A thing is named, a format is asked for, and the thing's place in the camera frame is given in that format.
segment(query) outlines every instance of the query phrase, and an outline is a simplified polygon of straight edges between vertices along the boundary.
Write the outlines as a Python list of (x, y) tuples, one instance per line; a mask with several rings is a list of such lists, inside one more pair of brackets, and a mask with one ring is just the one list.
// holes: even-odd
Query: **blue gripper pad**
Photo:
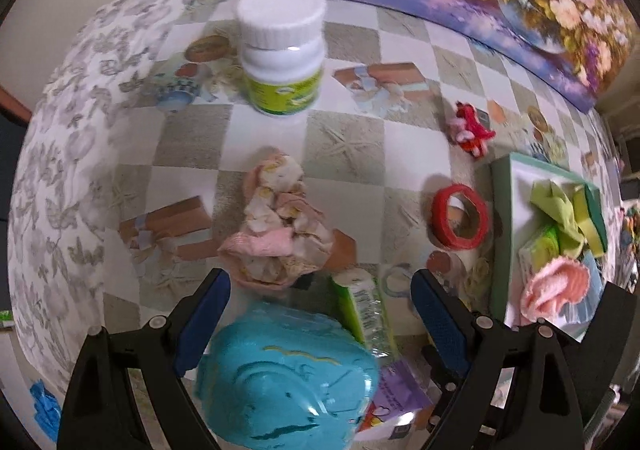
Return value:
[(212, 271), (220, 271), (220, 273), (198, 303), (178, 337), (174, 370), (180, 377), (184, 376), (187, 370), (198, 366), (213, 330), (225, 310), (226, 303), (229, 302), (231, 281), (228, 274), (221, 269)]
[(411, 300), (447, 369), (460, 378), (466, 376), (470, 366), (466, 359), (466, 338), (437, 293), (419, 273), (411, 280)]

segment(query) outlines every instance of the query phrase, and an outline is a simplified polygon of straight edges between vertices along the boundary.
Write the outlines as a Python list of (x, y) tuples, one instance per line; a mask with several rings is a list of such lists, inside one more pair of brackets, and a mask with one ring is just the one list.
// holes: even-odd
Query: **barcode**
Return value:
[(382, 330), (382, 315), (376, 308), (378, 301), (372, 291), (370, 289), (360, 289), (353, 294), (353, 299), (365, 339), (376, 331)]

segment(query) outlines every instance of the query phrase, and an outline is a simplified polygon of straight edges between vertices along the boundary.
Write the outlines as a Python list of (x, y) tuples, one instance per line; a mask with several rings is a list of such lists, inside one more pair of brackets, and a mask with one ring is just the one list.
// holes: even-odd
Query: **tape roll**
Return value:
[[(478, 213), (478, 229), (470, 238), (459, 237), (453, 231), (447, 208), (449, 198), (454, 194), (462, 194)], [(466, 185), (451, 185), (436, 192), (431, 205), (431, 226), (436, 238), (449, 249), (473, 249), (478, 247), (489, 231), (489, 213), (482, 197)]]

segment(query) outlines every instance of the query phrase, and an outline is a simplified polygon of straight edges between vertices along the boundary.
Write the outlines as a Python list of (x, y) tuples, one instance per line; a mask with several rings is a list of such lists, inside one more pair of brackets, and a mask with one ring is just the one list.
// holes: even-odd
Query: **pill bottle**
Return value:
[(326, 45), (326, 0), (240, 0), (240, 62), (249, 100), (290, 115), (318, 98)]

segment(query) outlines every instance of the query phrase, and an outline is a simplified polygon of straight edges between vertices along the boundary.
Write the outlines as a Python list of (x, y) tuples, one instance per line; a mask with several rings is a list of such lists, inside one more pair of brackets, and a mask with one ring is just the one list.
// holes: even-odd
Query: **small red toy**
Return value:
[(476, 159), (485, 156), (486, 142), (495, 137), (495, 131), (487, 130), (478, 121), (475, 107), (468, 103), (456, 103), (456, 116), (449, 119), (447, 125), (451, 140)]

